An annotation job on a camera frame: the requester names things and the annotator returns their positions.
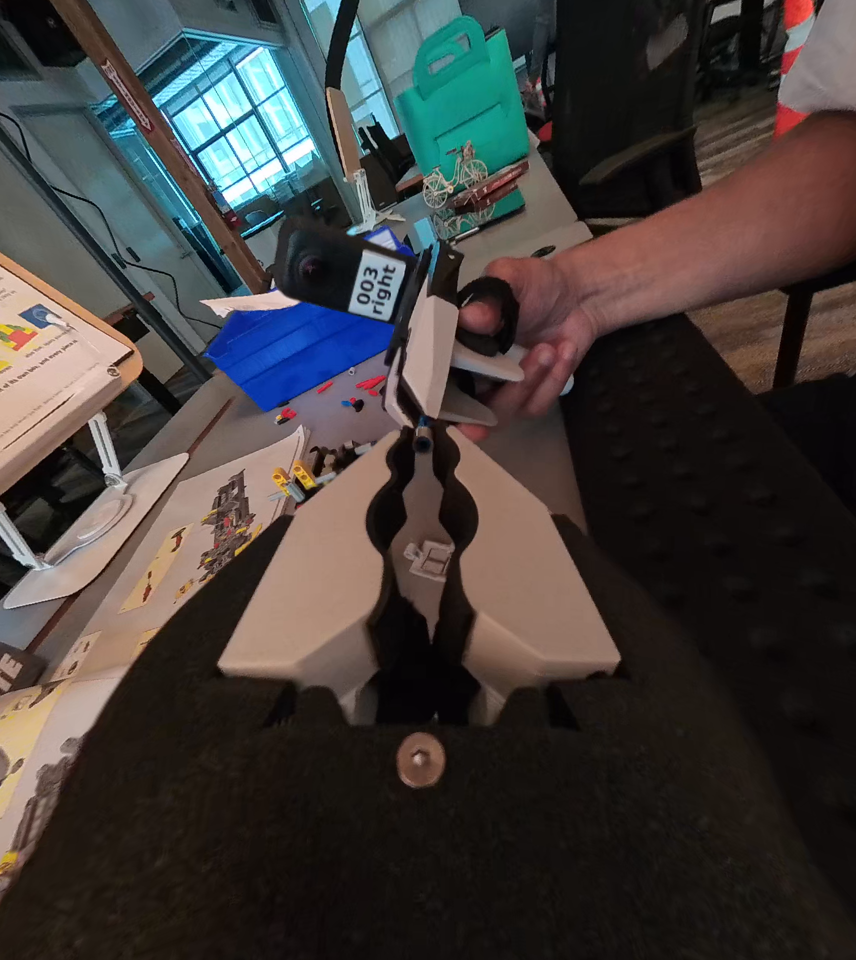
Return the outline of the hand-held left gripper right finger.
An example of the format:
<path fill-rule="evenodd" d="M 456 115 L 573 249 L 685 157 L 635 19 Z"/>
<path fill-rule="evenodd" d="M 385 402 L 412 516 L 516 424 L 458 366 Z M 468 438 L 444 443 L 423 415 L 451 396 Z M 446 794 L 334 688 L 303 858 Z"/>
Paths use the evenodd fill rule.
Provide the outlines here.
<path fill-rule="evenodd" d="M 562 536 L 581 530 L 454 427 L 435 432 L 433 468 L 455 548 L 434 647 L 475 684 L 466 720 L 494 724 L 517 690 L 613 675 L 621 655 Z"/>

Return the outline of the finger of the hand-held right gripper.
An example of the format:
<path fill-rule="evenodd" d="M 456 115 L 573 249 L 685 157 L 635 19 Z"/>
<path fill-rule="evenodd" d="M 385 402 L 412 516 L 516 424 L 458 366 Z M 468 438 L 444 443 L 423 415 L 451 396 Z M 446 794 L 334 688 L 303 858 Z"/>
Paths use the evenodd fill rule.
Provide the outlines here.
<path fill-rule="evenodd" d="M 419 414 L 437 419 L 442 411 L 459 308 L 449 301 L 420 294 L 410 317 L 402 359 L 402 384 Z"/>
<path fill-rule="evenodd" d="M 383 408 L 398 428 L 412 431 L 428 428 L 430 414 L 430 361 L 412 358 L 407 346 L 398 348 L 388 370 Z"/>

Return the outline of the grey lego seat piece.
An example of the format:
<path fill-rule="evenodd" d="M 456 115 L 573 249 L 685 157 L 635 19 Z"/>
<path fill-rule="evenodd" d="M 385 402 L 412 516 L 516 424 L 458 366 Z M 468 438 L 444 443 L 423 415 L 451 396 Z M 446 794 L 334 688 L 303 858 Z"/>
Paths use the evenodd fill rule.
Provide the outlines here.
<path fill-rule="evenodd" d="M 409 562 L 413 576 L 444 583 L 454 553 L 452 543 L 424 539 L 421 543 L 409 543 L 404 548 L 403 557 Z"/>

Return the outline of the person's right forearm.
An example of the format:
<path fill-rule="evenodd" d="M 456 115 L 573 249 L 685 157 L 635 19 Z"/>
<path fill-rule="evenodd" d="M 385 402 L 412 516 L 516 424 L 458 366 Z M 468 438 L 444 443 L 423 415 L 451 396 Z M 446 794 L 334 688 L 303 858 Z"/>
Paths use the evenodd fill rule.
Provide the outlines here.
<path fill-rule="evenodd" d="M 817 113 L 729 176 L 576 247 L 585 350 L 640 322 L 806 281 L 856 259 L 856 113 Z"/>

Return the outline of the pile of small lego pins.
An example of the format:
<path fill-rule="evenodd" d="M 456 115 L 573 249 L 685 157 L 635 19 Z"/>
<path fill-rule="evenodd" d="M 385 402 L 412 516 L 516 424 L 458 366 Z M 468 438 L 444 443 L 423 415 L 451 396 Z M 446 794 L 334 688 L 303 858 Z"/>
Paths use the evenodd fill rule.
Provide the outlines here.
<path fill-rule="evenodd" d="M 341 377 L 328 379 L 320 385 L 306 391 L 297 398 L 297 404 L 282 406 L 274 415 L 277 426 L 284 426 L 294 421 L 306 402 L 314 402 L 321 398 L 328 398 L 331 403 L 338 402 L 340 408 L 360 413 L 364 410 L 366 399 L 379 399 L 383 394 L 383 387 L 387 381 L 385 374 L 371 376 L 355 382 L 350 382 L 357 373 L 355 367 L 350 367 Z"/>

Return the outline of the lego car chassis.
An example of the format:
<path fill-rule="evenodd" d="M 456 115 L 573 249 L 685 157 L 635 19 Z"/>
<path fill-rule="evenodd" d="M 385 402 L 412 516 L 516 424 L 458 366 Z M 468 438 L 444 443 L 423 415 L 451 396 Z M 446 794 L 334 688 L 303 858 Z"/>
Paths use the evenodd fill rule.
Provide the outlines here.
<path fill-rule="evenodd" d="M 306 502 L 374 446 L 373 441 L 357 443 L 350 440 L 337 448 L 312 447 L 307 462 L 294 460 L 290 470 L 279 467 L 273 472 L 271 477 L 278 491 L 271 494 L 267 500 L 283 502 L 290 499 L 296 505 Z"/>

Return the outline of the person's right hand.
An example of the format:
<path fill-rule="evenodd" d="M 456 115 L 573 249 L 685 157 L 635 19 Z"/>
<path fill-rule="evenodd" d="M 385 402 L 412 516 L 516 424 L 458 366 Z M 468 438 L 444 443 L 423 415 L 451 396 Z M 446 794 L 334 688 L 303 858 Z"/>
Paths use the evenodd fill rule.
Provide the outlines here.
<path fill-rule="evenodd" d="M 515 340 L 528 350 L 522 379 L 492 388 L 482 401 L 497 427 L 546 414 L 597 336 L 597 318 L 582 305 L 592 254 L 584 242 L 551 259 L 500 257 L 485 267 L 486 278 L 510 287 L 519 307 Z"/>

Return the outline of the white paper sheets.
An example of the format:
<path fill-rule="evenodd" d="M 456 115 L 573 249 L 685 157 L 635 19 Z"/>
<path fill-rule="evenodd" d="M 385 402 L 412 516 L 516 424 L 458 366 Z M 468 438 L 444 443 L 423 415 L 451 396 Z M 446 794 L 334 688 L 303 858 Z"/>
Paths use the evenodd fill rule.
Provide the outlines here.
<path fill-rule="evenodd" d="M 271 289 L 262 294 L 231 295 L 220 298 L 206 298 L 199 301 L 207 306 L 219 318 L 229 318 L 236 311 L 258 312 L 284 309 L 298 306 L 301 302 L 282 293 L 278 289 Z"/>

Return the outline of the open instruction booklet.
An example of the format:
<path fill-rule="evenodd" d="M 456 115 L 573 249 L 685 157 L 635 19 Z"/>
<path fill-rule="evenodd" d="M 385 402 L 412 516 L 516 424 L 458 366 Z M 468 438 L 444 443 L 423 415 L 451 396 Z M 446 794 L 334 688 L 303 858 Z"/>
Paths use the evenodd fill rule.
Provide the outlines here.
<path fill-rule="evenodd" d="M 281 515 L 274 471 L 290 470 L 309 437 L 300 426 L 179 483 L 47 680 L 0 698 L 0 903 L 111 693 L 174 613 Z"/>

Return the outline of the white board stand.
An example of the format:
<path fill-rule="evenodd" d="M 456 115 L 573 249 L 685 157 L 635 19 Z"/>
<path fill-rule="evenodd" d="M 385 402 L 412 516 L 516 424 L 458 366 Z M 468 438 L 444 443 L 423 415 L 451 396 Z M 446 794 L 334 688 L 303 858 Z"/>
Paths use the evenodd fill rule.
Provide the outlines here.
<path fill-rule="evenodd" d="M 105 489 L 45 554 L 28 545 L 0 502 L 0 537 L 13 558 L 28 570 L 3 598 L 7 610 L 66 598 L 91 584 L 189 460 L 182 452 L 123 473 L 106 413 L 92 416 L 88 426 Z"/>

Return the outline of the teal carry case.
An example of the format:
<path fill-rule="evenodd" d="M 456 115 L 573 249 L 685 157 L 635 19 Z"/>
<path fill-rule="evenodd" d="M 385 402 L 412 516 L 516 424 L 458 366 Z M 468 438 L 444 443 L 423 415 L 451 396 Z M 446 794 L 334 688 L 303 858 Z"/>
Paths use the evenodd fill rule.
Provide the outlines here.
<path fill-rule="evenodd" d="M 485 33 L 460 15 L 430 34 L 415 55 L 411 85 L 394 105 L 422 176 L 454 171 L 448 152 L 471 141 L 488 175 L 525 160 L 529 130 L 505 30 Z"/>

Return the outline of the black mesh chair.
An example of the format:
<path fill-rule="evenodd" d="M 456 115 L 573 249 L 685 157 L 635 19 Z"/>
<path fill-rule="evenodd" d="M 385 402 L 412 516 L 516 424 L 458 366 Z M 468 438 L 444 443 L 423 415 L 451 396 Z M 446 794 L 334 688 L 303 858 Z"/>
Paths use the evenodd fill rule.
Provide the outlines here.
<path fill-rule="evenodd" d="M 559 1 L 552 172 L 580 220 L 642 218 L 702 190 L 694 93 L 707 4 Z"/>

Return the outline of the task instruction board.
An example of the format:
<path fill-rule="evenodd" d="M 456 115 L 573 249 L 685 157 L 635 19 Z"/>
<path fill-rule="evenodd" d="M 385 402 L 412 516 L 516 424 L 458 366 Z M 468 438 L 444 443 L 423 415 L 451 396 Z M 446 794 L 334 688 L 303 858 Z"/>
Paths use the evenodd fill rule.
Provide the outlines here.
<path fill-rule="evenodd" d="M 0 252 L 0 497 L 143 367 L 129 338 Z"/>

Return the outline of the orange traffic cone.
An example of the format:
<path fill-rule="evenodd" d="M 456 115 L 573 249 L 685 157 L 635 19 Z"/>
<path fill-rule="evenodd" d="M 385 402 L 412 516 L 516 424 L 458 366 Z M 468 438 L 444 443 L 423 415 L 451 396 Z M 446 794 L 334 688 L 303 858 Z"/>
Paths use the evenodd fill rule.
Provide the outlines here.
<path fill-rule="evenodd" d="M 772 139 L 783 137 L 809 115 L 784 101 L 784 87 L 786 78 L 807 42 L 816 21 L 820 4 L 821 2 L 818 1 L 785 1 L 783 4 L 783 26 L 786 42 L 781 55 Z"/>

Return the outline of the wooden post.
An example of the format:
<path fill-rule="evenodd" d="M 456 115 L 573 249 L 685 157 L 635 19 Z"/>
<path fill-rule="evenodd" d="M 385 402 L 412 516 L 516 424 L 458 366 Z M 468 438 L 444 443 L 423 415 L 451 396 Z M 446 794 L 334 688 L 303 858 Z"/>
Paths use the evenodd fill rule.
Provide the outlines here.
<path fill-rule="evenodd" d="M 53 1 L 52 6 L 139 127 L 159 162 L 205 223 L 209 234 L 242 282 L 252 294 L 267 292 L 271 280 L 265 268 L 256 259 L 239 230 L 226 221 L 206 180 L 182 148 L 181 142 L 94 8 L 86 1 Z"/>

